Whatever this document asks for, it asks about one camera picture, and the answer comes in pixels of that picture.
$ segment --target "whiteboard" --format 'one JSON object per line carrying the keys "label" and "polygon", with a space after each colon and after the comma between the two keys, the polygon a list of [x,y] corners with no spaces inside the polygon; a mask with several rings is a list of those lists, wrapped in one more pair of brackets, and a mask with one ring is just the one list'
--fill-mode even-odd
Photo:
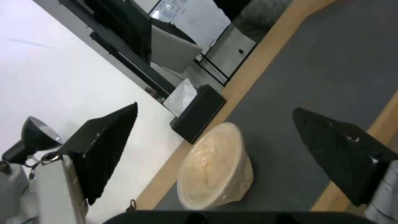
{"label": "whiteboard", "polygon": [[203,49],[203,53],[231,24],[213,0],[161,0],[150,16],[176,25]]}

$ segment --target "wooden floor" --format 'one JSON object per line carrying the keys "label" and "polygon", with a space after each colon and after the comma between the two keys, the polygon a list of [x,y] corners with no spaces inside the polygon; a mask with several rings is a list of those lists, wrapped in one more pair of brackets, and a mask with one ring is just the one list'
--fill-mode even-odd
{"label": "wooden floor", "polygon": [[[294,0],[272,27],[263,41],[256,47],[234,78],[222,91],[227,103],[209,124],[205,132],[221,124],[233,111],[247,91],[252,87],[281,48],[297,30],[301,22],[313,12],[335,0]],[[398,129],[398,93],[369,129],[369,133],[388,144]],[[137,209],[153,209],[169,191],[177,179],[179,168],[192,146],[184,141],[171,155],[146,189],[137,198]],[[348,199],[331,183],[312,210],[345,210]]]}

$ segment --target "plastic-wrapped bowl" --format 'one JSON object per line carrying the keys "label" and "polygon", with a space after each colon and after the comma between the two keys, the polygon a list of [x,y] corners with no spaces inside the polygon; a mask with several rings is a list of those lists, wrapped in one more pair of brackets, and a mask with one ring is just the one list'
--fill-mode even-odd
{"label": "plastic-wrapped bowl", "polygon": [[239,128],[223,123],[207,132],[188,153],[177,179],[186,209],[203,210],[242,199],[253,182]]}

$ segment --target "tissue box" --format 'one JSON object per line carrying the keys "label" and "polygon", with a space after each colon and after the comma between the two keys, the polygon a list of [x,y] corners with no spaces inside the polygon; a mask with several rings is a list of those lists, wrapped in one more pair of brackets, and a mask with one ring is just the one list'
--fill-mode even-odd
{"label": "tissue box", "polygon": [[203,85],[182,114],[170,122],[170,126],[193,144],[225,103],[226,100],[215,89],[208,84]]}

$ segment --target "gray tabletop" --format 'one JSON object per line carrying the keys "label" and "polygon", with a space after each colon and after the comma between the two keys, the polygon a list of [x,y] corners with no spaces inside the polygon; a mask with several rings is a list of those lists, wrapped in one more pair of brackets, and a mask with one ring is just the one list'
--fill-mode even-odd
{"label": "gray tabletop", "polygon": [[[329,183],[294,127],[300,106],[367,130],[398,89],[398,1],[345,0],[307,18],[227,118],[254,182],[216,210],[310,210]],[[158,210],[180,210],[174,185]]]}

